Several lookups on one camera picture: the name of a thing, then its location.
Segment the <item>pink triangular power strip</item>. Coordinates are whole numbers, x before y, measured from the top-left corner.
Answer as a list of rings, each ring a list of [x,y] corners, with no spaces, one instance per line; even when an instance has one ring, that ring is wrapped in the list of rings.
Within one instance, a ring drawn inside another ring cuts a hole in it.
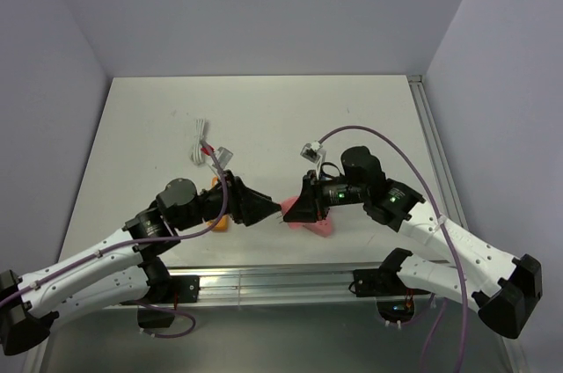
[[[328,238],[333,234],[333,222],[330,216],[315,223],[307,223],[304,228],[322,238]]]

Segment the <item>orange power strip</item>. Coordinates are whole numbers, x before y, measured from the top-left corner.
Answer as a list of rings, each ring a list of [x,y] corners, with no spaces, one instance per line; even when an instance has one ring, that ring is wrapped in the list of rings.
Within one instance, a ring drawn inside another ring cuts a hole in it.
[[[215,176],[211,181],[211,187],[214,187],[219,183],[219,178]],[[215,227],[212,229],[213,232],[225,232],[229,228],[229,217],[227,215],[223,215],[219,221],[210,220],[207,221],[207,225],[214,224]]]

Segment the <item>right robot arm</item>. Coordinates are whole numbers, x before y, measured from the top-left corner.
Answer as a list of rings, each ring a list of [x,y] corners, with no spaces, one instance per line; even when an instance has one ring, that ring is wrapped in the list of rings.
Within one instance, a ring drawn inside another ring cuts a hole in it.
[[[345,150],[338,176],[325,175],[325,150],[307,143],[302,157],[315,164],[303,176],[302,191],[283,216],[286,223],[316,223],[330,208],[360,204],[376,223],[440,254],[440,266],[397,248],[381,264],[378,280],[398,294],[425,290],[467,304],[499,335],[516,339],[543,295],[541,263],[529,254],[516,257],[474,236],[408,185],[389,179],[365,146]]]

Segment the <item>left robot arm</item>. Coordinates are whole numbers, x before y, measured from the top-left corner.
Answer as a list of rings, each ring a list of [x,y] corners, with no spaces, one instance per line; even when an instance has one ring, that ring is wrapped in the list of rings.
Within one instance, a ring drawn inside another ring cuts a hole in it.
[[[1,274],[4,354],[22,354],[52,327],[91,311],[164,301],[172,294],[172,278],[160,256],[180,242],[181,231],[224,215],[252,226],[280,209],[230,172],[203,191],[189,179],[171,181],[147,209],[87,250],[28,274]]]

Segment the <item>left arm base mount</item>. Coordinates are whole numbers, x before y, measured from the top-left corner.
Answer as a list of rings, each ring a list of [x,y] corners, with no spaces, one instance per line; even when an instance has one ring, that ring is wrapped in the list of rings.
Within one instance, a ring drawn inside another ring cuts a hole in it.
[[[174,275],[156,301],[147,304],[169,304],[176,311],[182,304],[195,304],[199,298],[200,277],[198,275]],[[136,320],[138,326],[146,331],[160,333],[172,326],[176,315],[139,307]]]

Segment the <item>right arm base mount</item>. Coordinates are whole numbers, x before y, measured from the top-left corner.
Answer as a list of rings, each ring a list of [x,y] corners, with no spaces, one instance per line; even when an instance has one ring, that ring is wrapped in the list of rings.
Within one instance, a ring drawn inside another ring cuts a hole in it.
[[[381,268],[354,270],[347,289],[357,298],[375,298],[377,312],[386,327],[400,328],[413,322],[435,302],[433,294],[410,289],[395,274]]]

